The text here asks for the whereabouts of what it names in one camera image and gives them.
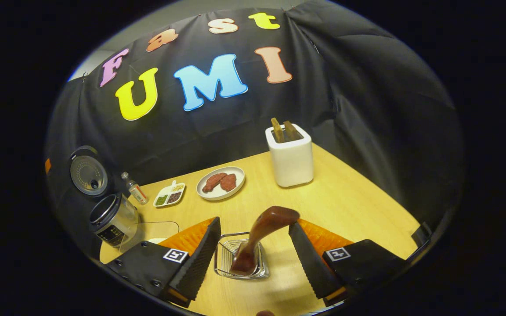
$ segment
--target white plate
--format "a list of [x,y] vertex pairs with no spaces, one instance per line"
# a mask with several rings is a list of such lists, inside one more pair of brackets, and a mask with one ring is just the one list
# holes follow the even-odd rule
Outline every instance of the white plate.
[[167,238],[151,238],[150,240],[148,240],[149,242],[153,243],[153,244],[159,244],[160,242],[166,240]]
[[[225,190],[221,188],[221,186],[218,184],[211,192],[204,193],[202,191],[202,188],[204,188],[204,186],[206,185],[206,180],[208,180],[208,178],[220,172],[225,172],[227,174],[231,173],[235,174],[235,188],[233,188],[233,190],[229,192],[225,192]],[[199,196],[205,198],[206,200],[211,201],[222,200],[223,198],[229,198],[230,196],[234,195],[237,191],[239,191],[243,186],[243,182],[245,182],[245,172],[243,172],[241,168],[223,167],[205,175],[196,185],[196,192],[199,194]]]

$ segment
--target metal rack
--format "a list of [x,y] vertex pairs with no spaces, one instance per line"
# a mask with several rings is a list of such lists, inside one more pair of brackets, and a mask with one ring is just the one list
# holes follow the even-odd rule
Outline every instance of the metal rack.
[[255,247],[258,260],[257,268],[253,274],[250,274],[249,276],[241,276],[239,274],[229,272],[231,264],[233,263],[233,258],[239,249],[239,245],[249,240],[249,238],[235,238],[235,236],[243,235],[249,235],[249,232],[223,234],[220,236],[220,240],[218,241],[216,250],[214,252],[214,272],[216,272],[216,274],[219,276],[225,276],[226,278],[238,280],[253,280],[269,277],[269,268],[267,267],[266,256],[264,255],[265,250],[263,249],[263,246],[260,242]]

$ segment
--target blue letter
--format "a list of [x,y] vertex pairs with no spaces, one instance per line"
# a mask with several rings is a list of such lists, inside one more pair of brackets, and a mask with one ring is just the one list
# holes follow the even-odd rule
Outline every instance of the blue letter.
[[173,76],[181,80],[184,97],[187,102],[183,108],[185,111],[200,108],[204,99],[199,98],[195,88],[200,91],[208,100],[216,98],[217,84],[220,82],[222,98],[229,98],[247,92],[247,86],[239,80],[233,61],[235,54],[224,54],[217,56],[212,61],[210,73],[207,75],[195,66],[186,66],[177,70]]

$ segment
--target steak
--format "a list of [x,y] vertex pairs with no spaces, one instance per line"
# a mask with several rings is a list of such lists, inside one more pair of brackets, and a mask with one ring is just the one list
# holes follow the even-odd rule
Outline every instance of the steak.
[[235,174],[231,173],[220,180],[220,186],[226,192],[229,192],[235,188]]
[[206,180],[206,185],[202,188],[202,191],[204,193],[211,192],[219,184],[220,180],[227,175],[228,174],[225,172],[220,172],[211,176],[208,180]]

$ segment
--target white condiment tray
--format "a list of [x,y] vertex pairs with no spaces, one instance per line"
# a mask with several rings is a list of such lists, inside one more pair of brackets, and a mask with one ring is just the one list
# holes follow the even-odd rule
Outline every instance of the white condiment tray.
[[[156,208],[162,208],[163,206],[168,206],[168,205],[173,205],[173,204],[177,204],[181,198],[183,197],[183,191],[184,189],[186,188],[185,184],[184,183],[177,183],[176,180],[173,180],[173,183],[170,185],[170,186],[167,186],[165,188],[162,188],[159,193],[157,194],[157,196],[155,197],[155,200],[153,200],[153,206],[155,206]],[[177,198],[177,200],[169,203],[169,198],[171,198],[171,195],[172,194],[176,194],[177,192],[180,192],[181,195],[179,195],[179,198]],[[159,198],[161,196],[167,196],[167,198],[165,199],[165,202],[161,205],[156,205],[157,204],[157,200],[159,200]]]

